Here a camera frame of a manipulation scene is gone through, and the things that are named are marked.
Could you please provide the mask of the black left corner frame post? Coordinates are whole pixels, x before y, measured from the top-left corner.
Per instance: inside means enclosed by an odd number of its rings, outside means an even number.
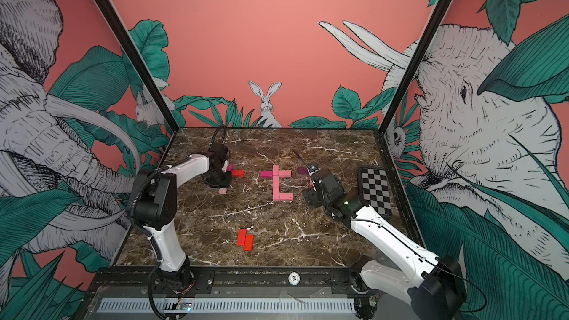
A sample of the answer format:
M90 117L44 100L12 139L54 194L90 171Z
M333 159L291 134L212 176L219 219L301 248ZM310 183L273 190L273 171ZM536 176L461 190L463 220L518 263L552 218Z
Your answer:
M95 1L99 11L108 23L108 26L113 31L114 36L120 43L121 48L124 50L128 60L133 65L136 74L144 83L145 87L149 90L151 97L153 98L157 108L163 115L166 125L170 128L173 135L179 131L179 126L170 111L170 108L166 105L164 98L161 95L160 90L155 85L154 78L151 75L148 66L145 64L142 54L139 52L134 41L132 40L127 28L124 26L124 22L117 13L114 4L111 0L93 0Z

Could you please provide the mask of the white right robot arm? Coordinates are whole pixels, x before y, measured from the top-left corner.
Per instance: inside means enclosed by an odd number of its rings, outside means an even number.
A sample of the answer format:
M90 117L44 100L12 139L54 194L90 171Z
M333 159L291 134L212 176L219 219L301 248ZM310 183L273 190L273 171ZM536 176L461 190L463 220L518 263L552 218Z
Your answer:
M355 282L409 304L419 319L455 319L467 298L462 270L455 259L416 244L378 212L377 203L357 192L346 193L339 178L315 164L308 166L311 188L304 191L311 207L321 207L334 221L363 236L395 265L374 260L356 270Z

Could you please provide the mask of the black corner frame post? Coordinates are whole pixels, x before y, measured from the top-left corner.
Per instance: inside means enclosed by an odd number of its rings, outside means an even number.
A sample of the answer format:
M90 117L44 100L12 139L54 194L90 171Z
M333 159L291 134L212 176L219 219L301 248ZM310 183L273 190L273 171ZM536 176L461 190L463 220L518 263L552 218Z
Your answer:
M99 11L108 23L108 26L113 31L114 36L120 43L121 48L124 50L128 60L133 65L136 74L144 83L145 87L149 90L151 97L153 98L157 108L163 115L166 125L170 128L173 135L179 131L179 126L170 111L170 108L166 105L164 98L161 95L160 90L155 85L154 78L151 75L148 66L145 64L142 54L139 52L134 41L132 40L127 28L124 26L124 22L117 13L114 4L111 0L93 0L95 1Z
M404 98L404 95L413 81L413 77L418 72L419 65L424 58L427 49L431 45L434 37L437 33L439 26L441 25L448 8L453 0L437 0L433 12L431 13L430 19L420 37L420 40L416 46L416 50L411 57L410 63L405 69L405 74L402 77L399 86L394 94L394 98L388 108L388 112L385 114L382 124L379 127L379 134L383 135L387 132L388 125L391 123L392 118L397 111L397 107Z

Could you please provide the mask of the purple block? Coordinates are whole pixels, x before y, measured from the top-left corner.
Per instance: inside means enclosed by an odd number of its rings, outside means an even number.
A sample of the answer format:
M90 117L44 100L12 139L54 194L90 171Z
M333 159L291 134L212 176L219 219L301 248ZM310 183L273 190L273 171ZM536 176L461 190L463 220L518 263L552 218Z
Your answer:
M302 175L308 175L309 174L308 169L306 167L298 167L297 173L302 174Z

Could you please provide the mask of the black front frame rail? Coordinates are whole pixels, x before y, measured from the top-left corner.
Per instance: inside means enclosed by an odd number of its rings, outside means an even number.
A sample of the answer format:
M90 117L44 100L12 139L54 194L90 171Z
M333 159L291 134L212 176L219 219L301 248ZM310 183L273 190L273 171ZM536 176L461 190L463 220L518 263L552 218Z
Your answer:
M148 289L149 277L154 268L150 265L113 266L103 268L95 275L89 290L90 295L103 287L134 287ZM383 281L365 281L363 276L347 267L220 267L192 266L193 280L188 287L180 281L159 276L153 282L154 293L211 294L215 287L291 287L289 275L299 274L299 287L329 287L334 294L365 295L388 289Z

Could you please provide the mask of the black right corner frame post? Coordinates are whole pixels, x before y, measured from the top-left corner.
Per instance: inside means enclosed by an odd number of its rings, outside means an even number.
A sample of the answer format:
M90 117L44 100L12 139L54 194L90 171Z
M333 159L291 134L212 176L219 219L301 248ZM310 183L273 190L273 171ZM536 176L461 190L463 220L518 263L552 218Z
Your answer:
M388 112L385 114L382 124L379 127L379 134L383 135L387 132L388 125L391 123L392 118L397 111L397 107L404 98L404 95L413 81L413 77L418 72L419 65L424 58L427 49L431 45L434 37L437 33L439 26L441 25L448 8L453 0L437 0L433 12L431 13L430 19L420 37L420 40L416 46L416 50L411 57L410 63L405 69L405 74L402 77L399 86L394 94L394 98L388 108Z

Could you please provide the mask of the checkerboard calibration plate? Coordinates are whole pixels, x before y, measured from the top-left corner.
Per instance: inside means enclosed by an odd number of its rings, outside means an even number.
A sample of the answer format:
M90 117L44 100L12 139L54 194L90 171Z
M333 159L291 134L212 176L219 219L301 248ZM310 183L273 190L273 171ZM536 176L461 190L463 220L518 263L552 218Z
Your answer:
M384 169L373 165L357 167L359 198L372 207L382 218L391 220L393 209L388 176Z

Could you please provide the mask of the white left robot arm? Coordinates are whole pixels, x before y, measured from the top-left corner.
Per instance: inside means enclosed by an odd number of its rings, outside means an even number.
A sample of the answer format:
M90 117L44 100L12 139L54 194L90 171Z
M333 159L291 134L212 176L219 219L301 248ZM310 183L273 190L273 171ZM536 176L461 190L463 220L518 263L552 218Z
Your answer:
M156 274L178 285L178 293L190 289L194 274L179 243L174 219L178 210L177 189L200 176L214 189L229 188L232 173L227 170L230 150L212 142L208 150L155 170L140 170L133 183L127 214L134 228L148 237L158 261Z

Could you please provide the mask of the red row block left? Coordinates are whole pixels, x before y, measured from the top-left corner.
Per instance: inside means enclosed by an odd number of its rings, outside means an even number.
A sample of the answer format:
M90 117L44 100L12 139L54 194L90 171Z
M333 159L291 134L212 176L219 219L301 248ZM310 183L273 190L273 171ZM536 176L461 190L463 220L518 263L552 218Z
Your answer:
M253 250L253 242L254 242L254 235L247 234L244 240L244 251L252 251Z

